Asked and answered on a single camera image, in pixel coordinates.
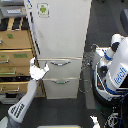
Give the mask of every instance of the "cable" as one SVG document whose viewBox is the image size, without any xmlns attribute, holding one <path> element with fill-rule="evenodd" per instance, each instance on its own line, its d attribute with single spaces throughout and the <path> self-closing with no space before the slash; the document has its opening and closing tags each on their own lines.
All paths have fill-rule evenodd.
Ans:
<svg viewBox="0 0 128 128">
<path fill-rule="evenodd" d="M 82 91 L 81 88 L 80 88 L 80 86 L 79 86 L 79 91 L 82 92 L 82 93 L 88 93 L 88 92 L 91 91 L 91 89 L 92 89 L 92 84 L 91 84 L 91 87 L 89 88 L 89 90 L 87 90 L 87 91 Z"/>
<path fill-rule="evenodd" d="M 97 45 L 97 44 L 92 44 L 92 46 L 91 46 L 91 51 L 92 51 L 92 53 L 94 53 L 94 50 L 93 50 L 93 47 L 96 47 L 96 48 L 99 48 L 99 46 Z"/>
<path fill-rule="evenodd" d="M 96 1 L 98 1 L 98 3 L 100 4 L 104 4 L 106 2 L 106 0 L 96 0 Z"/>
<path fill-rule="evenodd" d="M 111 128 L 114 128 L 114 126 L 118 123 L 118 113 L 114 112 L 115 107 L 113 107 L 112 114 L 107 118 L 107 121 L 105 122 L 104 128 L 108 125 Z"/>
<path fill-rule="evenodd" d="M 120 122 L 119 122 L 119 127 L 118 128 L 120 128 L 120 126 L 121 126 L 121 122 L 122 122 L 122 107 L 123 107 L 124 98 L 125 98 L 125 96 L 127 94 L 128 94 L 128 90 L 125 92 L 124 97 L 122 98 L 122 102 L 121 102 L 121 117 L 120 117 Z"/>
</svg>

